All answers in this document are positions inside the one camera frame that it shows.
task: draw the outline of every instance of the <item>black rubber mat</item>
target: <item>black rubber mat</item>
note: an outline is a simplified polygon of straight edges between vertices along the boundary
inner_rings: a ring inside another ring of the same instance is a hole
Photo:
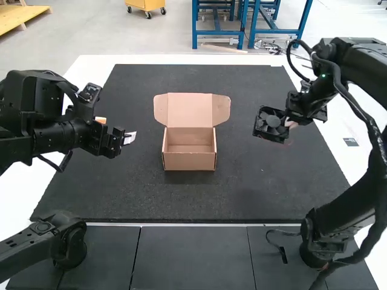
[[[86,221],[292,222],[331,201],[348,183],[315,124],[291,132],[286,145],[252,136],[262,105],[285,108],[294,86],[283,67],[116,65],[96,114],[138,131],[116,159],[78,149],[55,174],[32,220],[69,210]],[[164,172],[163,126],[153,97],[166,92],[228,95],[231,116],[216,128],[215,172]]]
[[[143,227],[131,289],[255,290],[245,227]]]
[[[60,271],[51,259],[16,274],[8,290],[128,290],[140,227],[88,227],[87,256],[77,268]]]
[[[268,230],[298,232],[299,227],[248,227],[250,249],[254,267],[257,289],[309,289],[318,275],[316,270],[309,268],[299,255],[302,238],[271,234],[269,238],[285,248],[287,264],[282,261],[278,250],[267,243],[265,234]],[[347,257],[357,250],[355,241],[348,244],[344,254]],[[356,265],[338,269],[330,275],[321,290],[377,290],[378,287],[364,261]]]

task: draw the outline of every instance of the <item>cardboard box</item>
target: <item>cardboard box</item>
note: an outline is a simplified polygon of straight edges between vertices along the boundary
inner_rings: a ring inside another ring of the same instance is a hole
[[[162,157],[165,170],[215,170],[214,126],[230,117],[225,95],[168,93],[153,99],[154,116],[165,125]]]

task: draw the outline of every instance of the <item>box flap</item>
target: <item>box flap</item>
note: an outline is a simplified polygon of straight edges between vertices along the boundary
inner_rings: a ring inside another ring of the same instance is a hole
[[[213,127],[230,117],[225,95],[170,92],[154,97],[155,119],[167,127]]]

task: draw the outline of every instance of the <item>wooden pallet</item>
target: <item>wooden pallet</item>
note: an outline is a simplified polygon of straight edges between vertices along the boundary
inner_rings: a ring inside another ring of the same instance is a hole
[[[50,6],[0,5],[0,35],[17,28],[27,29],[25,23],[42,13],[52,13]]]

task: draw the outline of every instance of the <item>black computer fan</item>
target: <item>black computer fan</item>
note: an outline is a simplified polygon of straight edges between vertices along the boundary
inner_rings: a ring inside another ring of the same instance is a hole
[[[263,106],[255,118],[253,135],[270,141],[284,143],[289,137],[289,128],[285,127],[285,112]]]

